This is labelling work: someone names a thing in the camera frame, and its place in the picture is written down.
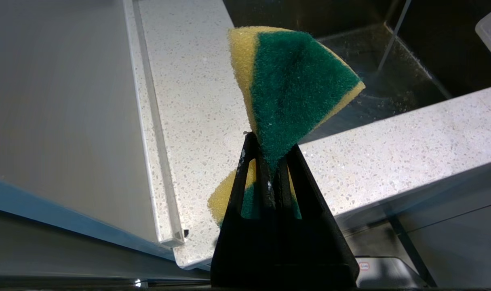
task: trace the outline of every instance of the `speckled white countertop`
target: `speckled white countertop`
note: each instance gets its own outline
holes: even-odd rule
[[[167,159],[148,163],[166,162],[173,190],[152,199],[173,195],[179,211],[156,222],[190,231],[173,250],[192,268],[210,263],[219,229],[208,197],[250,130],[229,61],[233,25],[221,0],[140,0],[139,11]],[[491,162],[491,88],[300,147],[332,213],[344,213]]]

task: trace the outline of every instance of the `stainless steel sink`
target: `stainless steel sink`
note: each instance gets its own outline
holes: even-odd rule
[[[352,103],[301,143],[491,86],[491,54],[474,31],[478,20],[491,11],[491,0],[445,0],[441,6],[432,0],[411,2],[382,70],[377,67],[403,0],[224,2],[235,26],[310,33],[366,84]]]

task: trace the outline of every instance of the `countertop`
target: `countertop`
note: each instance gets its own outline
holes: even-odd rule
[[[180,267],[205,265],[219,233],[208,197],[250,131],[229,61],[233,25],[221,0],[125,1],[159,241]],[[491,162],[491,88],[300,148],[332,213],[345,213]]]

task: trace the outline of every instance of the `sponge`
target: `sponge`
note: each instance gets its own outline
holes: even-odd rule
[[[229,44],[249,123],[272,173],[279,159],[302,137],[365,88],[340,57],[304,32],[242,27],[229,31]],[[255,216],[254,171],[250,164],[242,206],[245,218]],[[235,173],[230,173],[208,200],[218,223],[225,215]],[[300,218],[293,190],[292,197],[295,215]]]

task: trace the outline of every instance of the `metal rod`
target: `metal rod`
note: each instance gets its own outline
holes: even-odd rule
[[[411,0],[405,1],[404,9],[402,9],[402,14],[400,14],[400,18],[398,18],[398,22],[396,24],[396,27],[393,30],[393,35],[391,36],[391,39],[389,40],[386,51],[384,52],[384,56],[382,57],[382,60],[380,61],[380,64],[378,65],[379,71],[382,70],[384,63],[386,62],[387,56],[389,55],[389,51],[393,47],[394,40],[396,39],[398,31],[400,30],[400,26],[402,26],[402,22],[404,21],[405,13],[407,13],[407,9],[409,8],[410,2],[411,2]]]

